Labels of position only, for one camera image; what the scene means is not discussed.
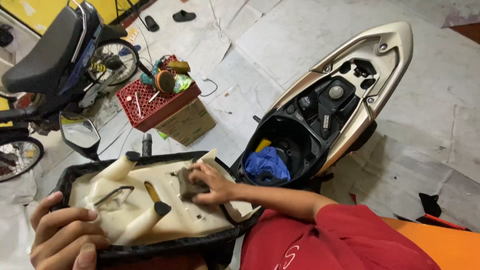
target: motorcycle seat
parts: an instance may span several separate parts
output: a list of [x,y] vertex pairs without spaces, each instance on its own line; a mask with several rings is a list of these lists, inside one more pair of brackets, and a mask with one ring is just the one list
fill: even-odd
[[66,6],[32,51],[3,75],[3,86],[11,93],[55,91],[72,60],[81,32],[82,18]]

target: person's right hand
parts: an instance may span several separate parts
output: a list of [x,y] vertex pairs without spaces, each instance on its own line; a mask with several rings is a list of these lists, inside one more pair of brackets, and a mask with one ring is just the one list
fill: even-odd
[[199,204],[224,204],[232,200],[235,183],[225,179],[212,166],[197,162],[190,166],[192,172],[188,176],[190,183],[202,181],[210,188],[209,193],[198,194],[192,201]]
[[38,204],[32,214],[30,221],[35,240],[30,261],[37,270],[94,270],[96,249],[108,247],[108,240],[100,226],[89,223],[96,219],[97,214],[78,207],[49,213],[62,197],[61,192],[51,194]]

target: side mirror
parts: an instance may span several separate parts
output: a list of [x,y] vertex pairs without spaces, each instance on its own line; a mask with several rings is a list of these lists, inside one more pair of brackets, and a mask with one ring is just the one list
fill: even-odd
[[100,135],[87,118],[71,113],[60,113],[60,130],[63,141],[80,155],[99,161],[97,155]]

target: orange sanding pad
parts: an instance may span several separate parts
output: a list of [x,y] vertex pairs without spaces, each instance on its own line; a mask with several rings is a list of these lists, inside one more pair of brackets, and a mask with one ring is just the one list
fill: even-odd
[[173,87],[175,87],[175,78],[170,72],[162,70],[157,74],[155,84],[158,90],[164,93],[172,93]]

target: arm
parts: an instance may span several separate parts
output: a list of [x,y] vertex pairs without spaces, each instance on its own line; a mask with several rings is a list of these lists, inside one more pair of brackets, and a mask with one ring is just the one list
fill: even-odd
[[228,201],[246,201],[310,222],[315,221],[322,207],[337,204],[325,196],[308,191],[235,184],[203,162],[193,164],[191,169],[193,169],[189,175],[191,182],[200,180],[210,187],[210,193],[194,197],[194,202],[197,203],[222,204]]

